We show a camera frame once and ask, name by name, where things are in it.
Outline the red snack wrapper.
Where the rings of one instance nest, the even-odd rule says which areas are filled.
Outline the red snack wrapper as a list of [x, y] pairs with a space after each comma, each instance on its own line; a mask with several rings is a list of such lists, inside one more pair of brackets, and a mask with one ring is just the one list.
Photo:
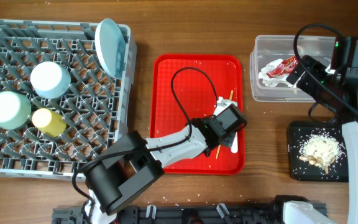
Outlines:
[[282, 75], [288, 75], [295, 69], [297, 65], [298, 60], [295, 56], [292, 56], [286, 60], [282, 60], [276, 67], [267, 72], [267, 76], [269, 78], [277, 78]]

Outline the wooden chopstick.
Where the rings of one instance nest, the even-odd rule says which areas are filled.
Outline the wooden chopstick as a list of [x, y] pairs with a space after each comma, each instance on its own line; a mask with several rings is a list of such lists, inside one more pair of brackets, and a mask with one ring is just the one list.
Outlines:
[[[231, 90], [230, 95], [229, 95], [229, 100], [232, 100], [233, 93], [234, 93], [234, 90]], [[216, 160], [217, 160], [218, 157], [219, 157], [220, 149], [221, 149], [221, 145], [219, 145], [218, 148], [217, 148]]]

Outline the white tissue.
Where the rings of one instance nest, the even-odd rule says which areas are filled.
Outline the white tissue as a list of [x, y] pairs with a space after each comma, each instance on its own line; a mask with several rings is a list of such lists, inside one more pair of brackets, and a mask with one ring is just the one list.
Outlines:
[[282, 75], [277, 78], [269, 78], [267, 76], [267, 72], [271, 71], [274, 67], [276, 67], [283, 59], [276, 59], [270, 63], [268, 63], [264, 68], [259, 72], [259, 79], [262, 79], [262, 83], [267, 87], [276, 87], [279, 84], [284, 84], [287, 87], [294, 88], [294, 85], [287, 82], [288, 75]]

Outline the rice and peanut scraps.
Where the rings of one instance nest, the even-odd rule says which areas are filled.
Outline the rice and peanut scraps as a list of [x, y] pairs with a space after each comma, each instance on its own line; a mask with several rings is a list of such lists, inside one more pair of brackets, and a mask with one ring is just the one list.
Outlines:
[[319, 169], [322, 175], [328, 175], [336, 170], [336, 164], [341, 165], [341, 160], [346, 157], [346, 147], [343, 141], [338, 140], [327, 132], [313, 133], [302, 136], [297, 140], [298, 146], [295, 161], [301, 162], [312, 169]]

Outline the light blue plate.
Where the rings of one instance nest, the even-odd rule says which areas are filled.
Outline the light blue plate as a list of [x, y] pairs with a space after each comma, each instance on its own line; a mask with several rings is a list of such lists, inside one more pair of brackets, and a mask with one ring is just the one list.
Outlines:
[[112, 19], [101, 21], [95, 32], [96, 54], [106, 74], [122, 79], [126, 41], [119, 26]]

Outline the yellow plastic cup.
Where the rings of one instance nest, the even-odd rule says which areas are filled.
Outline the yellow plastic cup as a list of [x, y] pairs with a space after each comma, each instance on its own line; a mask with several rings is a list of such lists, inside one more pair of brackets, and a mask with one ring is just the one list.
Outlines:
[[63, 134], [67, 127], [62, 115], [46, 108], [38, 109], [33, 113], [32, 123], [42, 133], [51, 137]]

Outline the white bowl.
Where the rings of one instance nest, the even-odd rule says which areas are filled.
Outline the white bowl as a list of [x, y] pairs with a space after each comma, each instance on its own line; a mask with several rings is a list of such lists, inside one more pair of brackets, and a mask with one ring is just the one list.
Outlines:
[[36, 94], [54, 99], [68, 90], [71, 76], [67, 69], [55, 62], [42, 62], [31, 71], [30, 82]]

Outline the small green bowl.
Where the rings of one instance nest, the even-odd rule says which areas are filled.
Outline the small green bowl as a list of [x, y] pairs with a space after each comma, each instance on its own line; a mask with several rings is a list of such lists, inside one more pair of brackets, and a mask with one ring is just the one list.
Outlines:
[[19, 128], [30, 114], [31, 104], [26, 96], [13, 91], [0, 92], [0, 128]]

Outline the white plastic fork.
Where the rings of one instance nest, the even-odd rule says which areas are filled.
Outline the white plastic fork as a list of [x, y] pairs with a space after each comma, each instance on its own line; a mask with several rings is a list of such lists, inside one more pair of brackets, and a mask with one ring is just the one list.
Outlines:
[[238, 152], [238, 137], [237, 137], [237, 133], [234, 135], [234, 139], [230, 148], [231, 152], [233, 154], [236, 154]]

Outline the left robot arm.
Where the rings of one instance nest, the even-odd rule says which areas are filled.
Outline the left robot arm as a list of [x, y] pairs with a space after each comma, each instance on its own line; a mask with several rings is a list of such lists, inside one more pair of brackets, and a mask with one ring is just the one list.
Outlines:
[[145, 139], [137, 131], [124, 135], [81, 170], [89, 188], [88, 223], [112, 223], [120, 210], [164, 175], [165, 167], [210, 156], [219, 145], [231, 147], [246, 124], [237, 104], [220, 98], [212, 115], [191, 119], [177, 133]]

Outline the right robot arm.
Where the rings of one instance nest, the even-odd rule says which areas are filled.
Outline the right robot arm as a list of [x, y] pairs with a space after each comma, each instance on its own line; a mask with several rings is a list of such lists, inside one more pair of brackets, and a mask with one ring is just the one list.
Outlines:
[[333, 74], [309, 55], [295, 54], [298, 65], [287, 80], [337, 116], [346, 145], [349, 181], [348, 223], [358, 223], [358, 37], [336, 37]]

